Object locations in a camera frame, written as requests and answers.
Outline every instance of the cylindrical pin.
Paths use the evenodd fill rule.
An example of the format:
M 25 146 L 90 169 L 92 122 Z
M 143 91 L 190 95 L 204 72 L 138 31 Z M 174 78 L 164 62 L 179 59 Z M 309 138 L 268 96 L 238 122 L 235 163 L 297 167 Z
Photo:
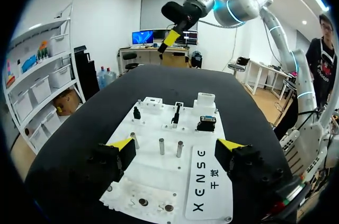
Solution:
M 160 154 L 165 154 L 165 142 L 163 138 L 159 138 Z
M 182 152 L 182 147 L 184 146 L 183 142 L 182 141 L 179 141 L 178 142 L 178 149 L 176 150 L 176 156 L 178 158 L 181 157 L 181 152 Z
M 139 149 L 140 147 L 139 147 L 139 144 L 138 144 L 138 140 L 137 140 L 136 134 L 134 132 L 132 132 L 130 134 L 130 137 L 134 139 L 134 142 L 135 142 L 135 145 L 136 145 L 136 149 Z

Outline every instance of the white robotic arm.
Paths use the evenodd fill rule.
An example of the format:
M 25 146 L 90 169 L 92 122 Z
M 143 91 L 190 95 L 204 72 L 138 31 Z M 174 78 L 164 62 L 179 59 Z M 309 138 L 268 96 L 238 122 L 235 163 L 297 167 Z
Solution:
M 321 122 L 319 122 L 315 113 L 317 109 L 316 97 L 306 56 L 300 49 L 295 51 L 289 49 L 284 29 L 279 20 L 267 8 L 272 3 L 273 0 L 185 0 L 183 8 L 184 10 L 188 8 L 186 10 L 188 13 L 184 11 L 184 16 L 180 17 L 180 22 L 179 17 L 175 20 L 171 19 L 176 23 L 173 30 L 179 36 L 182 30 L 190 28 L 198 19 L 207 16 L 211 10 L 213 10 L 218 23 L 224 28 L 239 27 L 256 17 L 262 18 L 278 48 L 283 70 L 287 73 L 294 71 L 298 73 L 296 79 L 299 105 L 296 124 L 298 129 L 283 139 L 281 146 L 292 173 L 296 175 L 304 174 L 305 180 L 310 180 L 317 168 L 324 163 L 327 155 L 327 140 L 329 140 L 327 131 L 332 110 L 334 110 L 334 102 L 339 97 L 339 86 L 337 86 L 339 81 L 336 80 L 335 93 L 328 107 L 332 110 L 324 112 L 320 118 Z

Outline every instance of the office chair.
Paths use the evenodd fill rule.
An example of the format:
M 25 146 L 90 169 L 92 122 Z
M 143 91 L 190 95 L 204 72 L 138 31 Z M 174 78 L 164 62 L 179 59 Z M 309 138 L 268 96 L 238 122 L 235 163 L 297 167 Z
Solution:
M 138 55 L 136 53 L 125 53 L 123 56 L 122 56 L 122 59 L 123 60 L 126 60 L 126 61 L 129 61 L 129 60 L 133 60 L 133 59 L 136 59 L 138 57 Z M 132 62 L 132 63 L 129 63 L 126 64 L 125 66 L 125 69 L 127 71 L 131 70 L 131 69 L 134 69 L 136 67 L 138 67 L 138 63 L 136 62 Z
M 238 71 L 244 72 L 248 64 L 249 58 L 239 57 L 235 64 L 229 64 L 227 67 L 233 70 L 233 76 L 237 75 Z

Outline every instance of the water bottle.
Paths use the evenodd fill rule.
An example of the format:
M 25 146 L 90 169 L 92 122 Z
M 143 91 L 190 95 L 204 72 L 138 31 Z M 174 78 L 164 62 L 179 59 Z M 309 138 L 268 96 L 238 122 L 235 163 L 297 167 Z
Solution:
M 105 76 L 105 69 L 104 69 L 104 66 L 101 66 L 101 71 L 96 76 L 97 82 L 99 84 L 99 89 L 104 89 L 106 86 L 104 76 Z
M 117 76 L 115 75 L 115 73 L 107 68 L 107 73 L 104 75 L 106 86 L 111 84 L 116 79 L 116 77 Z

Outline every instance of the hole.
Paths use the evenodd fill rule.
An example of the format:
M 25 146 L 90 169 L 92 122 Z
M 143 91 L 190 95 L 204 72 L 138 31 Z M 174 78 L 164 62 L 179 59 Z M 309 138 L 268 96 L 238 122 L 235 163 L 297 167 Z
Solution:
M 139 203 L 140 203 L 143 207 L 145 207 L 145 206 L 148 205 L 148 201 L 147 201 L 146 199 L 139 199 Z
M 165 210 L 166 210 L 167 212 L 172 212 L 173 209 L 174 209 L 173 206 L 170 205 L 170 204 L 167 204 L 167 205 L 165 206 Z

